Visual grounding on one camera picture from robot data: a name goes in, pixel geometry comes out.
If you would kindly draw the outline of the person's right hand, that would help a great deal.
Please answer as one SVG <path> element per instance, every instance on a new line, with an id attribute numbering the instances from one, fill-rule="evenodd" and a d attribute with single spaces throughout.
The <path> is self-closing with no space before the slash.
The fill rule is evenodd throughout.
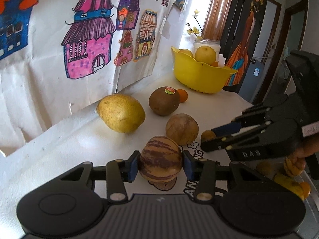
<path id="1" fill-rule="evenodd" d="M 297 158 L 306 158 L 319 151 L 319 136 L 318 134 L 307 138 L 303 144 L 297 148 L 293 155 Z"/>

